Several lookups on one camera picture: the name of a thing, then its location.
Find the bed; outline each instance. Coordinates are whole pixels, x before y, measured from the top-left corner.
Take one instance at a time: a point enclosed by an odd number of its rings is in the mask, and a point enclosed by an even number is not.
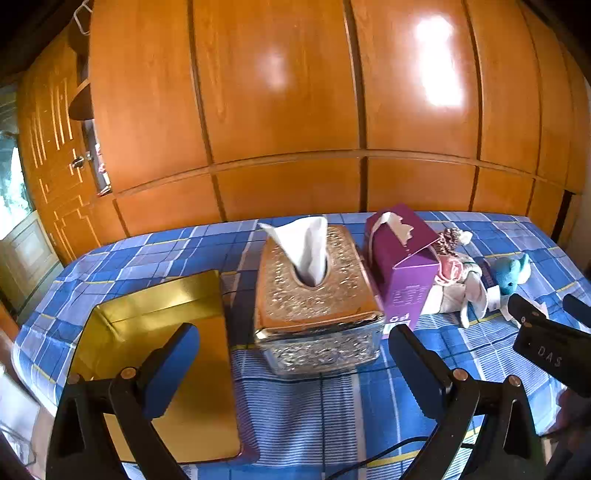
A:
[[[370,213],[326,215],[329,223],[344,223],[357,245]],[[539,303],[550,318],[585,329],[561,308],[571,293],[591,303],[591,284],[552,240],[526,217],[473,212],[421,212],[436,231],[457,226],[473,232],[460,247],[484,266],[496,258],[527,252],[532,262],[529,281],[518,287]],[[260,219],[274,226],[299,217]],[[208,269],[222,273],[233,374],[243,386],[243,405],[254,427],[260,459],[251,465],[184,465],[190,478],[233,479],[322,478],[346,465],[372,456],[411,436],[429,435],[434,421],[423,417],[382,341],[379,359],[356,371],[319,375],[307,380],[283,380],[271,373],[261,353],[252,347],[254,288],[263,231],[257,220],[201,225],[140,235],[93,250],[71,263],[17,337],[12,361],[22,381],[53,414],[66,380],[77,338],[91,309],[112,298],[163,281]],[[546,431],[557,413],[562,385],[512,350],[517,328],[500,312],[487,312],[470,328],[458,328],[457,314],[421,316],[416,335],[449,367],[462,367],[475,378],[502,381],[521,377],[530,400],[536,429]],[[475,418],[468,432],[473,442],[480,428]],[[397,479],[421,448],[406,445],[343,478]],[[462,471],[470,451],[460,450],[447,478]],[[126,465],[131,478],[142,478]]]

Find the door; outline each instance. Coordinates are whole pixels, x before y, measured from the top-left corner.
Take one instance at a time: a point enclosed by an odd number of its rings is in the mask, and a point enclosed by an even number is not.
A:
[[[37,212],[20,222],[0,240],[0,290],[21,310],[58,259]]]
[[[92,166],[72,165],[86,154],[82,124],[68,117],[77,85],[76,53],[64,30],[27,70],[17,94],[27,186],[64,265],[100,246],[88,216],[97,193]]]

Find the plush toy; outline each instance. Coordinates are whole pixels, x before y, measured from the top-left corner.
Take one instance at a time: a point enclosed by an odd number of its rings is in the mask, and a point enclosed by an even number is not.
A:
[[[523,254],[519,260],[502,257],[493,265],[493,272],[501,295],[512,295],[517,285],[527,282],[531,275],[530,256]]]

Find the black cable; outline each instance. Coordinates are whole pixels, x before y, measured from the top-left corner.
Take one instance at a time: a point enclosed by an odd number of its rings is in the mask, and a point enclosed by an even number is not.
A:
[[[374,460],[377,460],[378,458],[382,458],[384,455],[387,455],[390,452],[393,452],[397,448],[403,447],[403,446],[405,446],[409,443],[413,443],[413,442],[426,442],[428,439],[429,439],[429,437],[407,438],[407,439],[403,440],[402,442],[398,442],[396,445],[392,445],[391,447],[386,448],[383,452],[379,452],[377,455],[374,455],[373,457],[367,458],[367,459],[365,459],[361,462],[358,462],[358,463],[354,463],[351,466],[345,467],[342,470],[339,470],[338,472],[335,472],[332,475],[329,475],[324,480],[334,480],[335,478],[340,477],[344,473],[350,472],[351,470],[358,470],[359,468],[366,466],[368,463],[371,463]],[[472,445],[471,443],[462,443],[460,446],[462,448],[474,448],[474,445]]]

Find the gold tray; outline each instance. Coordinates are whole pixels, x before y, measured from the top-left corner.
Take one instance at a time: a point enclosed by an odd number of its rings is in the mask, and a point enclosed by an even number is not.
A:
[[[235,458],[242,445],[217,271],[179,278],[94,307],[70,373],[102,380],[124,367],[139,367],[183,322],[198,328],[199,352],[168,409],[152,425],[178,463]],[[115,416],[105,419],[120,459],[134,462]]]

